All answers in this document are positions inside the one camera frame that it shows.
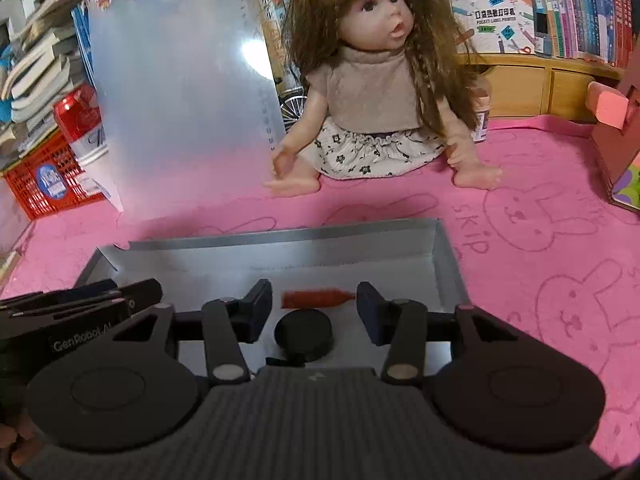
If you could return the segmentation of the operator right hand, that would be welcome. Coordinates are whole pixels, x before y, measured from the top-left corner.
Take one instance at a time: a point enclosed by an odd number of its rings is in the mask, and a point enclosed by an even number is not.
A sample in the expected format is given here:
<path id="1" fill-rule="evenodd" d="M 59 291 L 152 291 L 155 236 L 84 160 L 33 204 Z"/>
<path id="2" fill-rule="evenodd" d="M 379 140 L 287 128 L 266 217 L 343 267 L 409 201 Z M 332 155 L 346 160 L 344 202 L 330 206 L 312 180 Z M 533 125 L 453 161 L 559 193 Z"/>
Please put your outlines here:
<path id="1" fill-rule="evenodd" d="M 21 467 L 42 449 L 36 427 L 26 413 L 1 425 L 1 448 L 10 448 L 11 464 Z"/>

